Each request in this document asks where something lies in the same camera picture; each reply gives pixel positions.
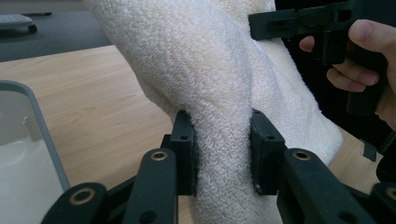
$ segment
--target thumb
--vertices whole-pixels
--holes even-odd
[[[396,72],[396,28],[375,21],[357,20],[349,29],[349,38],[358,46],[382,53],[389,69]]]

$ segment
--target finger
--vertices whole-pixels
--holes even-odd
[[[300,49],[306,52],[312,52],[315,46],[315,38],[309,35],[300,41]]]
[[[361,92],[366,88],[363,84],[344,76],[335,68],[329,69],[327,72],[327,79],[329,79],[336,88],[344,91]]]
[[[334,64],[333,67],[343,76],[364,86],[372,86],[379,80],[378,73],[358,65],[348,58],[343,63]]]
[[[396,62],[396,28],[375,21],[357,20],[349,29],[349,38],[364,49],[384,54],[388,62]],[[389,63],[396,71],[396,63]]]

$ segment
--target cream terry cloth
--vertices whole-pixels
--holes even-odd
[[[197,132],[197,223],[278,223],[276,197],[253,192],[249,119],[262,111],[287,147],[328,163],[342,144],[280,39],[255,41],[248,15],[274,0],[84,0],[131,65],[147,97]]]

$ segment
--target wooden table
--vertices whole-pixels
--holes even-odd
[[[172,123],[141,91],[132,69],[113,46],[0,63],[0,79],[35,93],[71,186],[99,182],[108,189],[132,177],[146,151],[160,146]],[[330,164],[349,186],[369,192],[376,163],[344,132]],[[186,197],[179,222],[191,223]]]

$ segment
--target black fabric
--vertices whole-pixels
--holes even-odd
[[[340,1],[276,0],[276,9],[318,7],[333,2]],[[326,78],[327,70],[330,68],[329,66],[323,66],[320,61],[312,60],[310,53],[300,50],[299,43],[304,37],[305,35],[295,36],[290,39],[284,39],[283,41],[291,57],[296,62],[304,82],[317,99],[323,115],[364,142],[368,142],[375,147],[381,147],[391,132],[391,128],[386,122],[380,120],[378,116],[359,117],[346,112],[347,92],[338,90]]]

